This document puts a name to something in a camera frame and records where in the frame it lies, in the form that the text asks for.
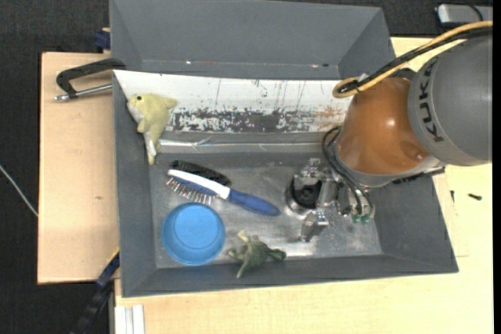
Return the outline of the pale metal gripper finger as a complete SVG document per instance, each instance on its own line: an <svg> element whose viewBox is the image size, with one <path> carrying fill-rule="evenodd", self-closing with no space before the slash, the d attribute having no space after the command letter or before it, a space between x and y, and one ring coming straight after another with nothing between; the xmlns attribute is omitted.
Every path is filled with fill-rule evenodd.
<svg viewBox="0 0 501 334"><path fill-rule="evenodd" d="M306 214L301 226L300 240L310 242L314 236L320 235L322 230L329 226L324 210L312 210Z"/></svg>
<svg viewBox="0 0 501 334"><path fill-rule="evenodd" d="M319 158L311 158L305 166L294 175L293 187L295 189L303 189L306 186L314 186L326 180L326 173L321 168L321 160Z"/></svg>

